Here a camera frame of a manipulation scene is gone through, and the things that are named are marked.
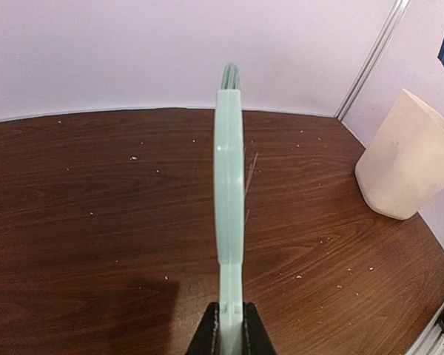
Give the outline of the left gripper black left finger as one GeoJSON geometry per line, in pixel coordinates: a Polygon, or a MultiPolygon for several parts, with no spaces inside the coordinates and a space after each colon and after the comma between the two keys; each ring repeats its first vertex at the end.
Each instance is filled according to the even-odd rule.
{"type": "Polygon", "coordinates": [[[220,353],[219,304],[211,302],[199,322],[186,355],[219,355],[220,353]]]}

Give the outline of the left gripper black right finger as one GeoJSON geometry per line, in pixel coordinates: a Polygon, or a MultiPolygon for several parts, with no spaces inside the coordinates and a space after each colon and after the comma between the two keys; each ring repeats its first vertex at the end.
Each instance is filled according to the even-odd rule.
{"type": "Polygon", "coordinates": [[[254,303],[243,304],[243,355],[275,355],[276,350],[266,332],[254,303]]]}

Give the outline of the green hand brush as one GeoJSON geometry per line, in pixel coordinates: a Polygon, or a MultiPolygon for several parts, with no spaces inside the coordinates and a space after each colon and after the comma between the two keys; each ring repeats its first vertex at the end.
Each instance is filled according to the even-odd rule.
{"type": "Polygon", "coordinates": [[[221,354],[242,353],[245,180],[240,74],[227,64],[214,120],[215,234],[220,266],[221,354]]]}

